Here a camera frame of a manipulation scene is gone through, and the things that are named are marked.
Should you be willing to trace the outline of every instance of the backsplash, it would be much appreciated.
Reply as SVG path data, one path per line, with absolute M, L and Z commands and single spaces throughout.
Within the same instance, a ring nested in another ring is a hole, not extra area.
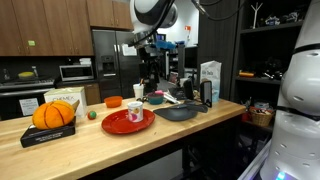
M 39 76 L 57 77 L 60 75 L 59 66 L 78 63 L 83 57 L 0 57 L 0 81 L 4 80 L 3 69 L 9 71 L 10 77 L 15 78 L 19 73 L 33 71 L 31 66 L 36 66 Z

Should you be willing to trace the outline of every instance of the wooden countertop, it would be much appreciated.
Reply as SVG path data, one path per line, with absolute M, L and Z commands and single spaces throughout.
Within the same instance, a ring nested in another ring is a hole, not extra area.
M 88 106 L 97 112 L 95 120 L 77 118 L 76 134 L 23 148 L 20 137 L 31 124 L 31 117 L 0 122 L 0 179 L 77 179 L 177 140 L 245 112 L 245 107 L 220 99 L 208 113 L 190 120 L 168 121 L 158 115 L 146 129 L 126 135 L 106 133 L 101 122 L 110 113 L 104 104 Z M 170 104 L 150 105 L 154 110 Z

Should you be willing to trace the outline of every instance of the cable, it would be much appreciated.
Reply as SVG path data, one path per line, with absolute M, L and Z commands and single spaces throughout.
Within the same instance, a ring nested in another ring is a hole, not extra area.
M 218 4 L 219 2 L 221 2 L 222 0 L 218 0 L 216 2 L 213 2 L 213 3 L 200 3 L 201 6 L 212 6 L 212 5 L 215 5 L 215 4 Z
M 139 44 L 141 41 L 146 40 L 147 38 L 149 38 L 150 36 L 152 36 L 154 33 L 156 33 L 156 32 L 157 32 L 157 29 L 161 26 L 161 24 L 163 23 L 163 21 L 164 21 L 165 18 L 167 17 L 167 14 L 168 14 L 168 12 L 170 11 L 171 6 L 173 5 L 174 1 L 175 1 L 175 0 L 170 0 L 170 1 L 166 4 L 165 11 L 164 11 L 162 17 L 160 18 L 158 24 L 157 24 L 155 27 L 153 27 L 152 31 L 151 31 L 148 35 L 146 35 L 145 37 L 139 39 L 138 41 L 136 41 L 136 42 L 134 42 L 134 43 L 132 43 L 132 44 L 129 44 L 129 46 L 135 46 L 135 45 Z
M 229 18 L 231 18 L 232 16 L 234 16 L 235 14 L 237 14 L 246 2 L 247 2 L 247 0 L 245 0 L 245 1 L 240 5 L 240 7 L 239 7 L 234 13 L 232 13 L 232 14 L 229 15 L 229 16 L 226 16 L 226 17 L 223 17 L 223 18 L 213 18 L 213 17 L 211 17 L 208 13 L 206 13 L 206 14 L 207 14 L 207 18 L 210 19 L 210 20 L 212 20 L 212 21 L 223 21 L 223 20 L 229 19 Z

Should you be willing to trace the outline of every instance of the microwave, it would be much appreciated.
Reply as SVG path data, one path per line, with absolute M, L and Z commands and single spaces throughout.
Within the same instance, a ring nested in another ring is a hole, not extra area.
M 60 75 L 62 81 L 88 80 L 94 78 L 91 64 L 60 66 Z

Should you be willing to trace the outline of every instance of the stainless steel refrigerator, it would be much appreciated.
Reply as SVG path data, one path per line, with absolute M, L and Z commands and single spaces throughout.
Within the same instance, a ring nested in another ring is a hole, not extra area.
M 139 83 L 138 52 L 128 44 L 133 33 L 112 30 L 92 30 L 95 64 L 101 102 L 109 96 L 134 97 L 133 84 Z

